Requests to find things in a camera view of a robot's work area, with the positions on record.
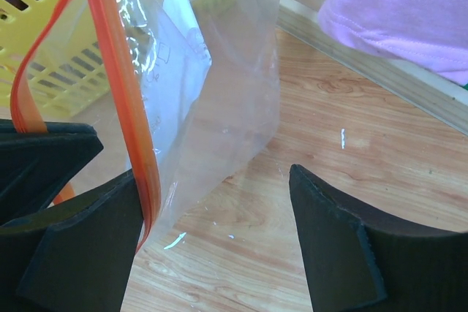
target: wooden floor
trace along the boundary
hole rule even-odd
[[[468,229],[467,137],[289,34],[278,40],[277,136],[136,257],[123,311],[311,311],[287,186],[294,163],[390,213]]]

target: wood grain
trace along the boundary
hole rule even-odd
[[[317,24],[324,0],[281,0],[279,25],[459,131],[468,134],[468,91],[415,64],[361,53],[325,35]]]
[[[289,34],[277,36],[277,135],[135,258],[122,311],[311,311],[287,187],[293,163],[397,216],[468,229],[468,138]],[[181,232],[184,241],[164,250]]]

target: plastic bag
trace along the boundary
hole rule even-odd
[[[158,238],[274,135],[278,5],[61,0],[18,70],[12,119],[20,132],[46,132],[24,89],[26,78],[42,82],[31,92],[42,116],[89,123],[105,146],[73,180],[75,191],[132,165],[143,240],[153,224]]]

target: lavender fabric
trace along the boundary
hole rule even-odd
[[[344,45],[468,83],[468,0],[325,0],[318,18]]]

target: orange zipper strip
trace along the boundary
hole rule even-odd
[[[70,0],[59,0],[53,15],[40,36],[26,54],[12,87],[11,111],[19,132],[47,132],[45,123],[29,90],[25,71],[37,48],[52,29]],[[132,163],[140,195],[144,219],[143,238],[146,241],[161,208],[161,186],[153,142],[146,119],[140,86],[132,64],[124,27],[115,0],[88,0],[96,27],[102,60],[109,79],[118,119]]]

